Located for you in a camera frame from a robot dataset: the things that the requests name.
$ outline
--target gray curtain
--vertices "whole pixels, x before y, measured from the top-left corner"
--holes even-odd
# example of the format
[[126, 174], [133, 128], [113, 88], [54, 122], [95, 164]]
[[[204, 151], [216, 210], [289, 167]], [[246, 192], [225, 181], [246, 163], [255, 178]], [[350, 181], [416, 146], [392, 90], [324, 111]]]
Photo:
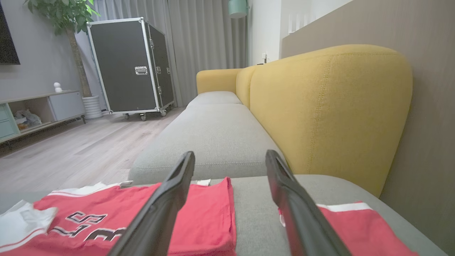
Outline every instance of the gray curtain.
[[197, 95], [196, 74], [246, 66], [246, 20], [228, 16], [228, 0], [97, 0], [98, 20], [144, 17], [166, 34], [177, 106]]

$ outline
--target folded clothing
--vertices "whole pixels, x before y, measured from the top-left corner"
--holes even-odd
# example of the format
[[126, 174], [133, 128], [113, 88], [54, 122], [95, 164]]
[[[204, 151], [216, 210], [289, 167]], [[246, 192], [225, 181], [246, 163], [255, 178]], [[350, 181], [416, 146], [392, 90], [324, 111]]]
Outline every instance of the folded clothing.
[[366, 203], [318, 207], [353, 256], [418, 256]]
[[[0, 255], [106, 255], [159, 184], [121, 189], [96, 184], [21, 201], [0, 215]], [[174, 225], [169, 255], [235, 255], [233, 188], [229, 178], [190, 185]]]

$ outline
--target gray seat cushion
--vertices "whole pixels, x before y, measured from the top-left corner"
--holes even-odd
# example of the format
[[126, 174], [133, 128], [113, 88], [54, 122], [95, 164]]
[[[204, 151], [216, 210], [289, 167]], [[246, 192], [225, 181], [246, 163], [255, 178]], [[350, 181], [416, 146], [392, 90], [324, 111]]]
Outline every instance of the gray seat cushion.
[[205, 104], [242, 104], [242, 102], [233, 92], [204, 92], [188, 103], [188, 107]]
[[[363, 201], [379, 212], [395, 234], [420, 256], [447, 256], [433, 242], [382, 201], [353, 183], [325, 175], [296, 175], [316, 203], [337, 205]], [[212, 180], [217, 184], [221, 179]], [[267, 177], [232, 179], [238, 256], [290, 255], [286, 230], [270, 193]], [[0, 195], [0, 214], [20, 200], [33, 202], [48, 192]]]
[[246, 106], [194, 105], [139, 155], [128, 178], [134, 184], [161, 182], [186, 151], [196, 156], [193, 179], [263, 176], [267, 149], [281, 154]]

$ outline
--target television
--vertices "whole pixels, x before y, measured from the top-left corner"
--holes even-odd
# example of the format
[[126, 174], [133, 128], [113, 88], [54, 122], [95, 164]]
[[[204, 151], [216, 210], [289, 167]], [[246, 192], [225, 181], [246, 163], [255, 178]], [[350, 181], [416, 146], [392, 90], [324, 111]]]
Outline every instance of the television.
[[8, 23], [0, 3], [0, 65], [19, 65], [19, 57], [11, 38]]

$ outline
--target sofa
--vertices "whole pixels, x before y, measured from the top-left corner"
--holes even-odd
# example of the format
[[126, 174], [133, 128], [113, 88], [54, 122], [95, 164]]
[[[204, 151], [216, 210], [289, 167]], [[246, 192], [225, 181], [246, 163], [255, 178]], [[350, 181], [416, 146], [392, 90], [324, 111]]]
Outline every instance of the sofa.
[[[194, 151], [193, 179], [234, 190], [239, 256], [290, 255], [266, 176], [276, 150], [316, 203], [363, 201], [412, 251], [447, 256], [380, 201], [409, 109], [412, 76], [397, 52], [332, 47], [266, 65], [202, 71], [199, 95], [135, 161], [134, 184], [161, 182], [179, 156]], [[50, 191], [3, 193], [0, 213]]]
[[244, 69], [197, 74], [198, 96], [139, 155], [135, 184], [157, 183], [194, 151], [194, 179], [265, 175], [276, 150], [294, 174], [342, 178], [379, 197], [412, 95], [396, 51], [336, 46]]

